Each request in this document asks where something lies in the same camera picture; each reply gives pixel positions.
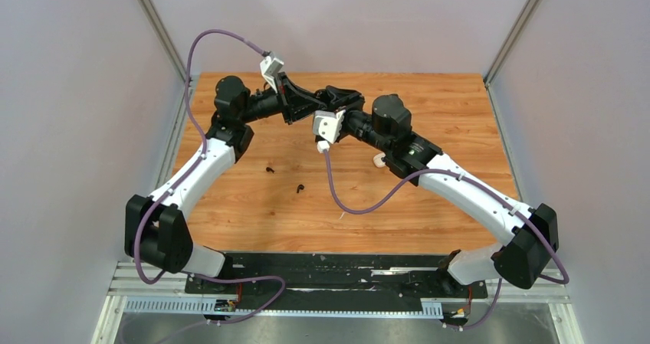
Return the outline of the white earbud charging case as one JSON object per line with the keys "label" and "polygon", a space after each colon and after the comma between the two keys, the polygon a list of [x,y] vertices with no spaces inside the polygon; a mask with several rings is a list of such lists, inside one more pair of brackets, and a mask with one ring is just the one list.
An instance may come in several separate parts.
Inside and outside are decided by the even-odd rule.
{"label": "white earbud charging case", "polygon": [[373,156],[373,165],[376,168],[386,167],[385,157],[386,157],[386,154],[384,152],[381,152],[381,153]]}

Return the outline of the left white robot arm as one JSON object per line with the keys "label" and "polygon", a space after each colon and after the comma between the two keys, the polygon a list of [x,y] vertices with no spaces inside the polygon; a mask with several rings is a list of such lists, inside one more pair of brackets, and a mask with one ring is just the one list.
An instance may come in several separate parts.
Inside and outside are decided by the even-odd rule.
{"label": "left white robot arm", "polygon": [[190,160],[148,196],[134,195],[126,205],[125,251],[133,257],[140,279],[153,284],[143,271],[149,264],[161,274],[184,272],[205,276],[217,293],[229,291],[235,272],[226,256],[193,241],[187,219],[215,180],[235,165],[254,135],[250,123],[282,115],[292,124],[332,102],[326,88],[311,92],[280,73],[264,90],[251,91],[237,76],[215,85],[215,108],[208,131],[199,131],[201,145]]}

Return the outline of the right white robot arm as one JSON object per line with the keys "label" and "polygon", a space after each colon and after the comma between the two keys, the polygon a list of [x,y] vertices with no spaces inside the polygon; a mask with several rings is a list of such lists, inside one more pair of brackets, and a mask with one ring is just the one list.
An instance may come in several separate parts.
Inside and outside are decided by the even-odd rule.
{"label": "right white robot arm", "polygon": [[396,94],[377,97],[370,112],[349,105],[314,114],[313,132],[325,156],[344,136],[383,153],[400,186],[410,182],[435,193],[483,225],[495,244],[452,251],[438,266],[441,292],[457,296],[479,280],[504,279],[520,289],[552,278],[543,274],[559,247],[556,212],[510,198],[463,169],[449,154],[412,129],[412,114]]}

